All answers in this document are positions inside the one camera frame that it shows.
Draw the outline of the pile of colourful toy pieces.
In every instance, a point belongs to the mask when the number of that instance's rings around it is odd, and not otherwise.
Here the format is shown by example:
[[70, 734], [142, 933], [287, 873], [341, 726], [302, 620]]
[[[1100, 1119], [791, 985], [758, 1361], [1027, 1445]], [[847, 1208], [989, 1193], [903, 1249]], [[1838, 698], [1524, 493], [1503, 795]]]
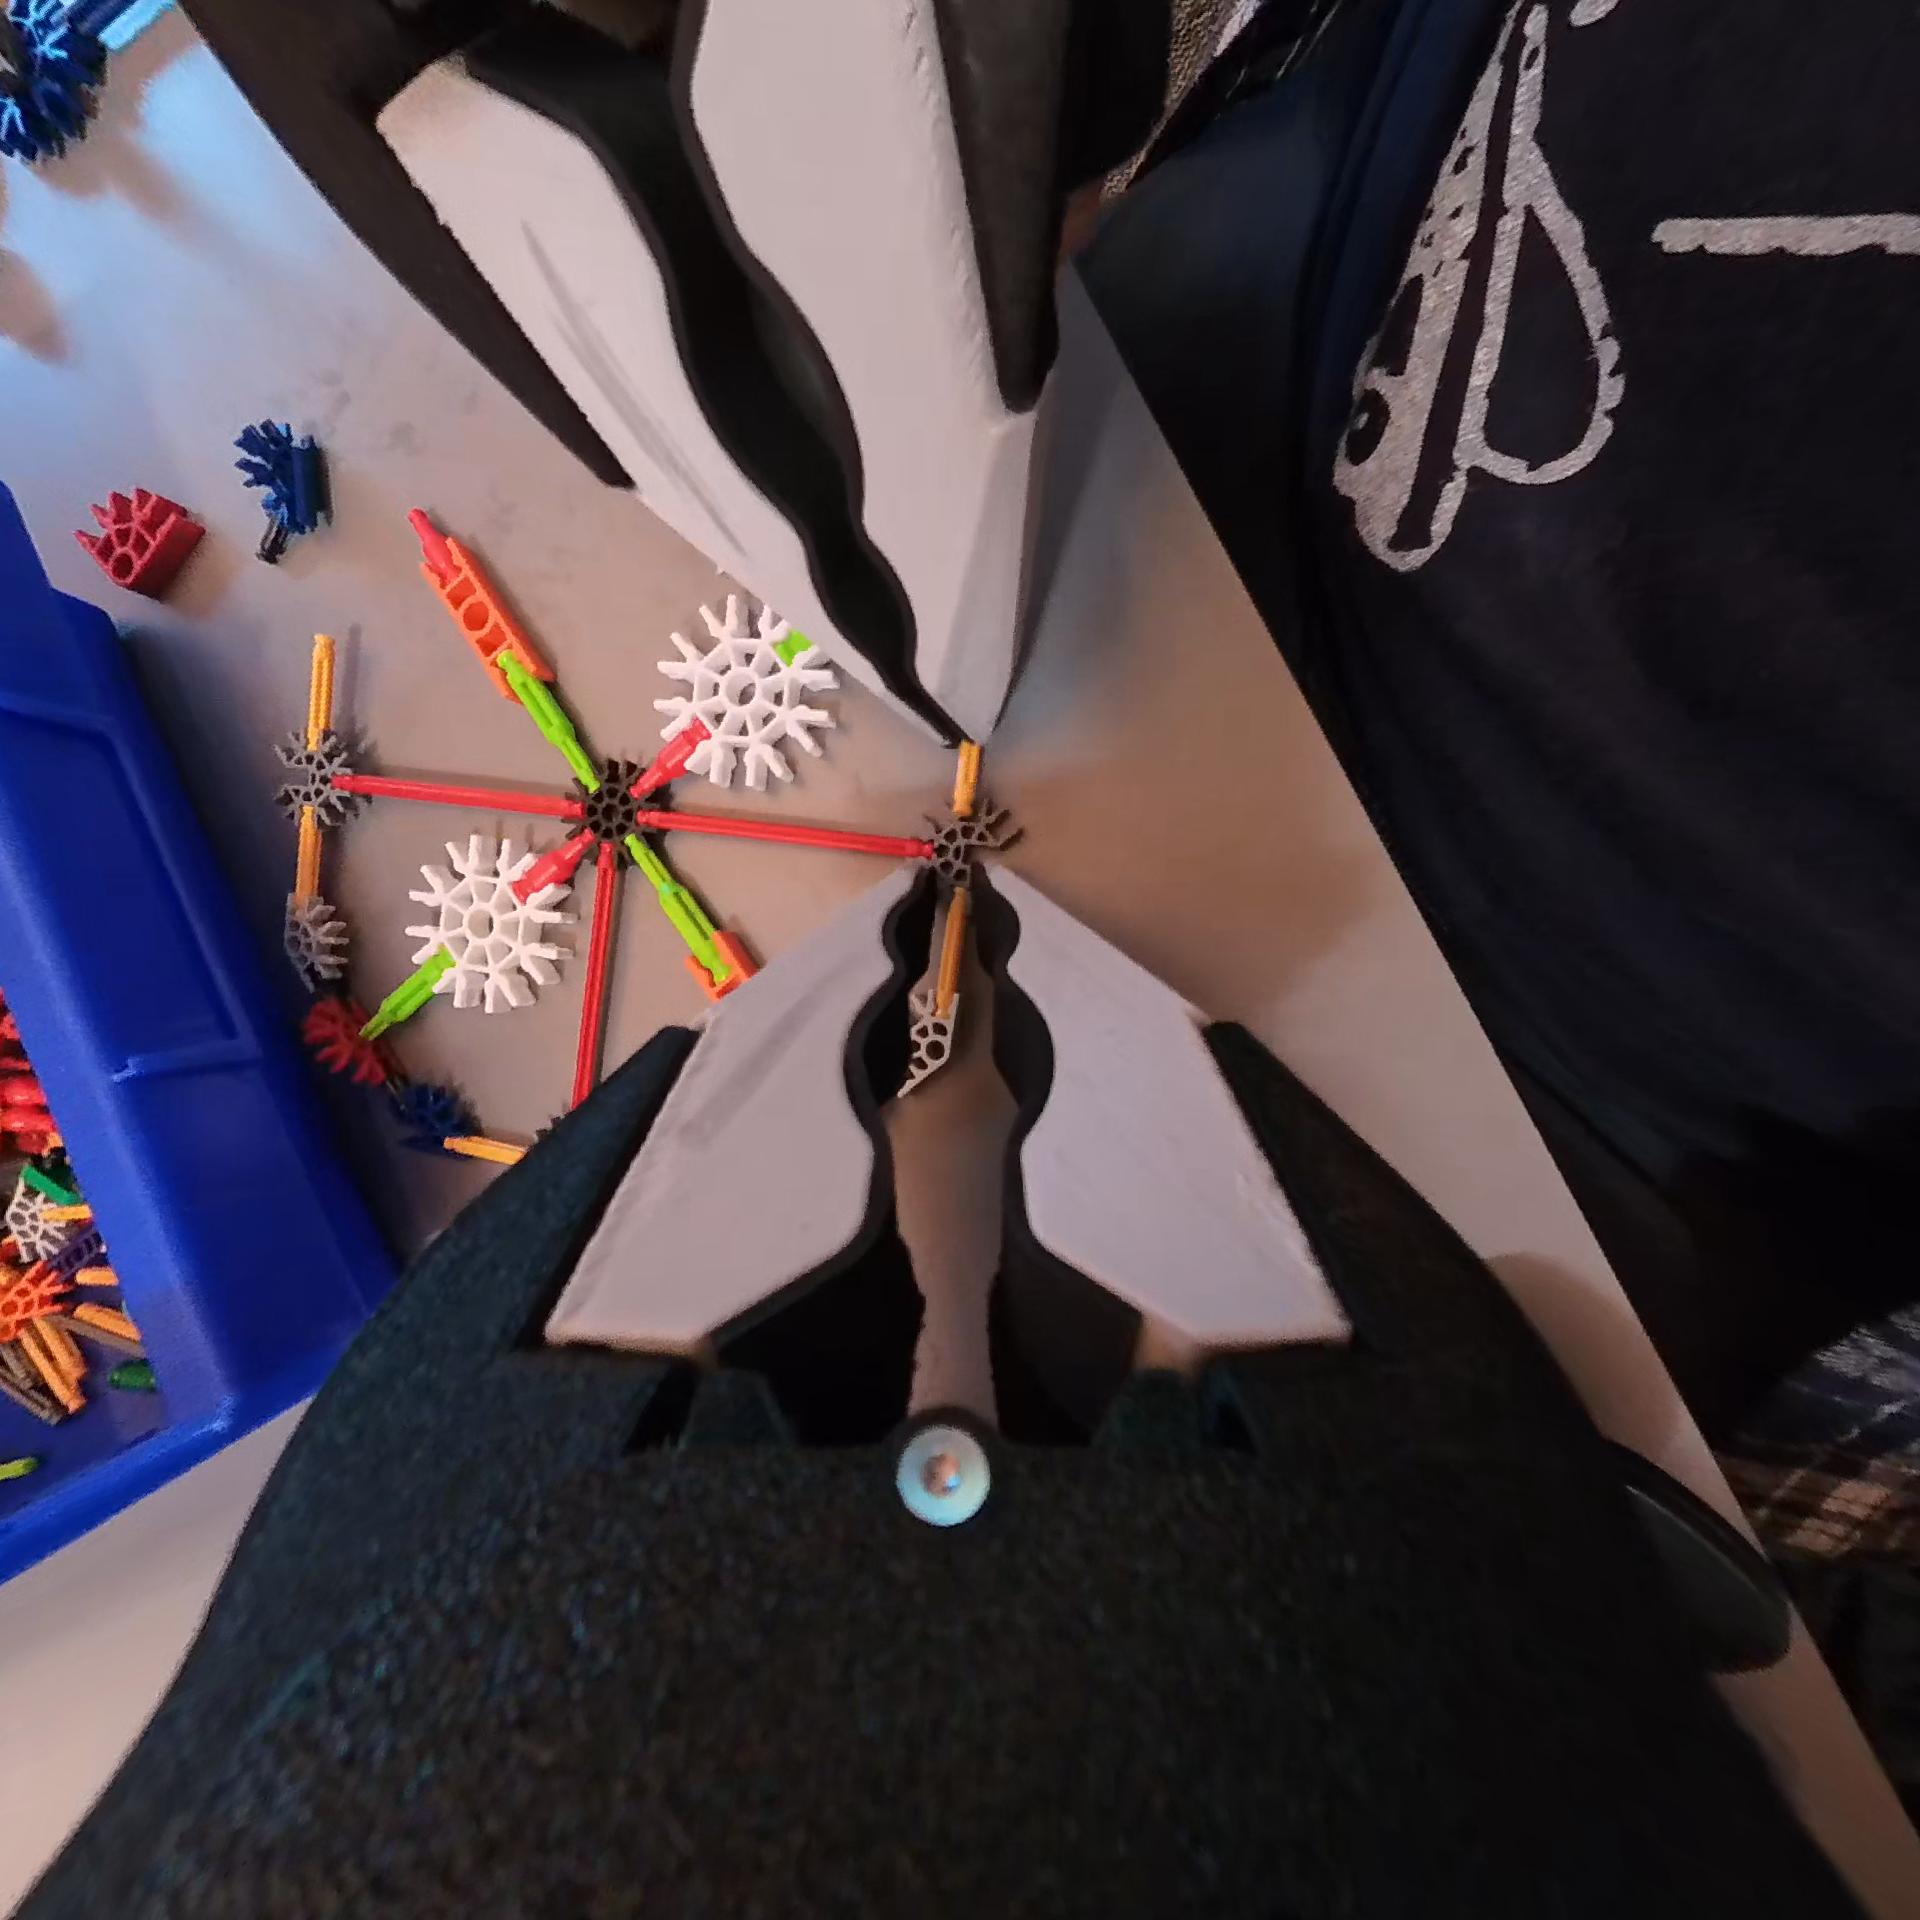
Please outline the pile of colourful toy pieces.
[[3, 1005], [3, 1480], [49, 1491], [160, 1427], [160, 1380], [13, 1005]]

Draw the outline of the red wedge connector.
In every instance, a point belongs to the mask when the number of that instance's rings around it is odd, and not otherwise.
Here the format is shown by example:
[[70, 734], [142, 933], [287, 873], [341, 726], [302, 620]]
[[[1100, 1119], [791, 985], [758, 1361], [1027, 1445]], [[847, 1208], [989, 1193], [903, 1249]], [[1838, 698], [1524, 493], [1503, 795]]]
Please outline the red wedge connector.
[[205, 539], [205, 524], [176, 498], [135, 485], [90, 504], [90, 530], [75, 543], [101, 575], [137, 596], [162, 600]]

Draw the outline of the blue construction toy car frame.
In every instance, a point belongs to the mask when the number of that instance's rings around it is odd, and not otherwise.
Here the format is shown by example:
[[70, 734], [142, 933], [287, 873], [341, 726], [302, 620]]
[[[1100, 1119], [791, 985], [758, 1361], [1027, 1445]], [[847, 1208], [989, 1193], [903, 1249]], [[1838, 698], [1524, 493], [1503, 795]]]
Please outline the blue construction toy car frame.
[[68, 4], [3, 4], [3, 156], [61, 156], [95, 112], [104, 42]]

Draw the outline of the blue connector with black rod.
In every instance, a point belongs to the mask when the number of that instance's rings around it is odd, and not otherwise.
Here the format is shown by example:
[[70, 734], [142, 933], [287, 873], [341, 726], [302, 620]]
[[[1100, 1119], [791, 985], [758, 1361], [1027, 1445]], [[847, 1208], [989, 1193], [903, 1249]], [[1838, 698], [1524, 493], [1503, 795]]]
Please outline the blue connector with black rod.
[[261, 493], [265, 533], [253, 557], [276, 566], [287, 547], [332, 514], [324, 447], [287, 421], [252, 421], [232, 440], [244, 485]]

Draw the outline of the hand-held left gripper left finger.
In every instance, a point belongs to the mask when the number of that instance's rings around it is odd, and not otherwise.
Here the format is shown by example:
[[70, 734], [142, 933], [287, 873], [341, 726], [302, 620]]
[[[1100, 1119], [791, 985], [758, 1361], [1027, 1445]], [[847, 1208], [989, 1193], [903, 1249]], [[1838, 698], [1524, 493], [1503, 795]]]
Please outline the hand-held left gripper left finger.
[[543, 1328], [694, 1350], [848, 1257], [891, 1199], [929, 868], [899, 865], [697, 1025]]

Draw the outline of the spoked construction toy wheel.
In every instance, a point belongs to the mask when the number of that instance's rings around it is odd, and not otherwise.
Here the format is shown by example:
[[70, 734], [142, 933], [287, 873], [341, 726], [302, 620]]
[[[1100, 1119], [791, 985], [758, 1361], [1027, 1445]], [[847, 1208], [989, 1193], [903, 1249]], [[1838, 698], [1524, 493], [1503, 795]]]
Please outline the spoked construction toy wheel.
[[[568, 1102], [583, 1102], [604, 1068], [610, 959], [627, 875], [641, 877], [671, 926], [684, 968], [709, 1003], [721, 1003], [758, 972], [750, 945], [709, 913], [661, 852], [668, 834], [705, 834], [893, 859], [938, 877], [935, 945], [907, 997], [907, 1058], [899, 1095], [921, 1089], [940, 1074], [956, 1052], [975, 865], [1018, 843], [1008, 812], [979, 791], [984, 748], [956, 744], [947, 811], [929, 812], [921, 831], [885, 834], [690, 811], [671, 795], [684, 779], [763, 791], [771, 778], [793, 773], [793, 750], [824, 748], [820, 734], [835, 726], [824, 698], [839, 690], [824, 648], [771, 607], [749, 611], [739, 596], [727, 596], [721, 611], [705, 607], [705, 641], [679, 634], [671, 637], [679, 655], [659, 664], [659, 677], [671, 678], [679, 696], [659, 702], [665, 726], [654, 758], [601, 758], [568, 710], [559, 673], [476, 553], [423, 510], [410, 510], [409, 521], [429, 586], [494, 690], [564, 759], [568, 788], [487, 791], [362, 770], [356, 748], [332, 726], [340, 648], [332, 637], [312, 641], [306, 710], [276, 748], [274, 795], [296, 828], [281, 941], [311, 997], [300, 1018], [306, 1052], [328, 1074], [382, 1095], [401, 1147], [434, 1160], [516, 1165], [522, 1147], [487, 1136], [461, 1089], [409, 1074], [390, 1034], [436, 998], [482, 1015], [532, 1008], [538, 993], [560, 980], [564, 964], [582, 964]], [[349, 926], [319, 882], [326, 834], [374, 800], [488, 811], [511, 821], [545, 821], [559, 834], [532, 845], [510, 831], [472, 831], [446, 843], [441, 862], [423, 862], [420, 889], [409, 898], [423, 913], [409, 931], [410, 968], [373, 1008], [362, 1008], [349, 997]]]

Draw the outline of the person in dark printed shirt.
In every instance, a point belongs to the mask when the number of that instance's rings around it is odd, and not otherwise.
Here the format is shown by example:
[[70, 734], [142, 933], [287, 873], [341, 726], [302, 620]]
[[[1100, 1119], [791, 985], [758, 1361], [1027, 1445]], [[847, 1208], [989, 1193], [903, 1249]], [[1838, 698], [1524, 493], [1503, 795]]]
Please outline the person in dark printed shirt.
[[1195, 12], [1089, 300], [1730, 1445], [1918, 1301], [1918, 4]]

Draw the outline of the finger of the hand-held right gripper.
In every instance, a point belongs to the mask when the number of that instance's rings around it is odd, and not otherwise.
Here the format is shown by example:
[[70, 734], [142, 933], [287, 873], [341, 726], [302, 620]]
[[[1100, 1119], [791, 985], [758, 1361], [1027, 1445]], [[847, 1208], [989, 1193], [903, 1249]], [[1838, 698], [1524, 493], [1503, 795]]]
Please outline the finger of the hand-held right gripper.
[[929, 4], [709, 4], [684, 80], [731, 225], [851, 415], [912, 665], [966, 739], [1016, 678], [1037, 411], [999, 394]]
[[661, 59], [615, 42], [472, 42], [374, 131], [641, 498], [942, 744], [913, 618], [857, 510], [857, 465], [766, 340]]

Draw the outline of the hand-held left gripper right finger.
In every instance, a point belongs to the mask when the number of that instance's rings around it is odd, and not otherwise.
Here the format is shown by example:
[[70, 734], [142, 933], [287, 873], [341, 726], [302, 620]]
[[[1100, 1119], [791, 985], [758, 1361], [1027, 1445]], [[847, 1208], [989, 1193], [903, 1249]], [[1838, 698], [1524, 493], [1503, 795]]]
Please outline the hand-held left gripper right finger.
[[1195, 1350], [1341, 1344], [1208, 1018], [1011, 868], [979, 875], [975, 910], [1033, 1245]]

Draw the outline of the blue plastic storage bin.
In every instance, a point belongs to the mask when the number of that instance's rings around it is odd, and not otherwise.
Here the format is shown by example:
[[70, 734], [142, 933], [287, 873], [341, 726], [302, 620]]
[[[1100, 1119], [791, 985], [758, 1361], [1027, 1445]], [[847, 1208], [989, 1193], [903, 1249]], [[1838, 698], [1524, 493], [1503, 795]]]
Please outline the blue plastic storage bin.
[[107, 611], [3, 493], [3, 1003], [153, 1390], [3, 1404], [3, 1577], [300, 1404], [395, 1282]]

